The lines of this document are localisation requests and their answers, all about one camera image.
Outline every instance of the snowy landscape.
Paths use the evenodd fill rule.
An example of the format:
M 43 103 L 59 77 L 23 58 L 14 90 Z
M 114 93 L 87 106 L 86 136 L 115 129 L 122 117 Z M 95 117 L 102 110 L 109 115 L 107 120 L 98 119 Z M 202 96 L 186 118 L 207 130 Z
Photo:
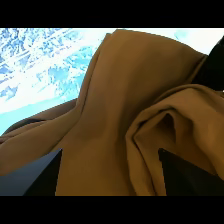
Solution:
M 224 29 L 128 28 L 166 36 L 209 54 Z M 89 62 L 114 29 L 1 28 L 0 134 L 10 125 L 78 97 Z

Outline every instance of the brown coat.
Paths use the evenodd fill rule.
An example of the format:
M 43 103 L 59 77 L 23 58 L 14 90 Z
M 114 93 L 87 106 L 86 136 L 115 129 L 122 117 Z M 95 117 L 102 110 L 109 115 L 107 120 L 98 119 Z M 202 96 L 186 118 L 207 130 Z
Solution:
M 163 147 L 224 179 L 224 99 L 190 84 L 205 59 L 162 36 L 108 34 L 77 101 L 0 137 L 0 175 L 63 148 L 56 195 L 166 195 Z

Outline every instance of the garment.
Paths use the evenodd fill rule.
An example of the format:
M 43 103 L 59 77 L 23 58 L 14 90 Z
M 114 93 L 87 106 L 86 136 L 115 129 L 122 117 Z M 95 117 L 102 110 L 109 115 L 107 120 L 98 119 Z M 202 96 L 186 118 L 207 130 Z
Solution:
M 223 97 L 190 84 L 206 57 L 162 36 L 106 35 L 77 100 L 1 137 L 0 175 L 62 148 L 58 196 L 162 196 L 164 148 L 224 179 Z

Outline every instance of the brown hood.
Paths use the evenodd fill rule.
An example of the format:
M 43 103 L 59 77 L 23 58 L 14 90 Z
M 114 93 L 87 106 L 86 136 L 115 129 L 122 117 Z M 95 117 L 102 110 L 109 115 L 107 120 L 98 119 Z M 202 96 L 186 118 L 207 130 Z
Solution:
M 165 148 L 224 179 L 223 98 L 190 84 L 204 60 L 162 36 L 108 34 L 77 101 L 1 137 L 0 175 L 63 148 L 56 195 L 165 195 Z

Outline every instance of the black object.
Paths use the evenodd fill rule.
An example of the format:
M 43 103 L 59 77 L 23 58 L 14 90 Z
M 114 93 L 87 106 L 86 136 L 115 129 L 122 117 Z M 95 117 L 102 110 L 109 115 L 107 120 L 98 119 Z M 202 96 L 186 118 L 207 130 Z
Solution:
M 0 176 L 0 196 L 55 196 L 62 149 Z
M 192 83 L 224 90 L 224 37 L 212 49 Z
M 159 149 L 167 196 L 224 196 L 224 181 L 180 157 Z

